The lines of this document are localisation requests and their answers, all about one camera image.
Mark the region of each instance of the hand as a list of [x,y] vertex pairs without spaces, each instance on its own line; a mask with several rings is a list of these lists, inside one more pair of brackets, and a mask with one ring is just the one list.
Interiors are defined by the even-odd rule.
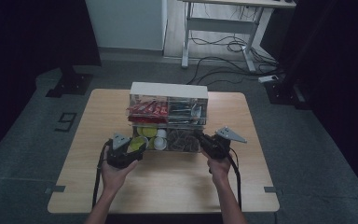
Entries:
[[118,190],[123,186],[126,180],[127,174],[129,174],[138,164],[138,161],[133,161],[128,167],[124,169],[118,169],[109,165],[106,161],[107,150],[105,148],[103,154],[103,165],[102,165],[102,177],[103,177],[103,194],[108,196],[114,196]]
[[207,164],[211,169],[212,181],[215,185],[221,185],[228,183],[228,172],[231,167],[231,163],[227,158],[222,160],[212,159],[203,149],[201,153],[208,159]]

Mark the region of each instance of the white box top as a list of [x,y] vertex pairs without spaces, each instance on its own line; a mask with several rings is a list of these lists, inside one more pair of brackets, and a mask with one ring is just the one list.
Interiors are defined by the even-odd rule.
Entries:
[[208,99],[208,88],[206,86],[132,82],[130,94]]

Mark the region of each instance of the person's right hand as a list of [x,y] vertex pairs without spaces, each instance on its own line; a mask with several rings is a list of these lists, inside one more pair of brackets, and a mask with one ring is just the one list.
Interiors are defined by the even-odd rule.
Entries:
[[227,158],[222,160],[212,159],[203,149],[201,153],[208,159],[207,164],[211,169],[212,181],[215,185],[221,185],[228,182],[228,172],[231,164]]

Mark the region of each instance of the light wood tabletop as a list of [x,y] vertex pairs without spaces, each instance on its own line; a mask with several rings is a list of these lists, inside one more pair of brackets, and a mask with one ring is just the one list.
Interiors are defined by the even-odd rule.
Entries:
[[206,4],[221,4],[221,5],[235,5],[248,7],[280,7],[280,8],[295,8],[294,1],[287,3],[284,0],[180,0],[190,3],[206,3]]
[[[279,209],[263,151],[245,96],[238,92],[208,92],[208,121],[204,133],[228,126],[246,138],[232,141],[241,172],[242,211],[274,212]],[[127,121],[129,90],[94,90],[89,98],[68,152],[57,186],[48,204],[50,213],[88,213],[91,210],[96,166],[103,144],[121,133],[132,135]],[[110,213],[180,214],[220,212],[217,193],[206,158],[200,153],[147,150],[114,199]],[[237,195],[236,176],[229,181]],[[99,193],[102,192],[101,181]]]

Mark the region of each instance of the wooden floor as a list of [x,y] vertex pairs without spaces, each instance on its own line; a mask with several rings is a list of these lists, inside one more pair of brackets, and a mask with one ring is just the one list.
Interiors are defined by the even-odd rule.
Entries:
[[[214,4],[194,4],[193,17],[212,18],[222,20],[235,21],[251,21],[254,18],[254,7],[239,7],[230,5],[214,5]],[[182,57],[182,46],[185,40],[185,9],[187,11],[186,3],[181,1],[168,1],[168,25],[165,41],[164,56],[165,57]],[[260,48],[260,41],[263,37],[269,22],[269,17],[272,13],[272,8],[265,8],[260,24],[257,29],[253,47],[261,52],[266,53]],[[214,42],[227,36],[234,36],[234,34],[216,33],[216,32],[201,32],[193,31],[193,38],[200,38],[208,42]],[[247,41],[248,35],[235,35]],[[227,38],[220,44],[225,44],[232,41],[233,38]],[[189,41],[189,58],[203,58],[208,56],[221,57],[227,60],[243,61],[242,53],[234,53],[227,50],[227,46],[216,45],[197,45],[194,41]]]

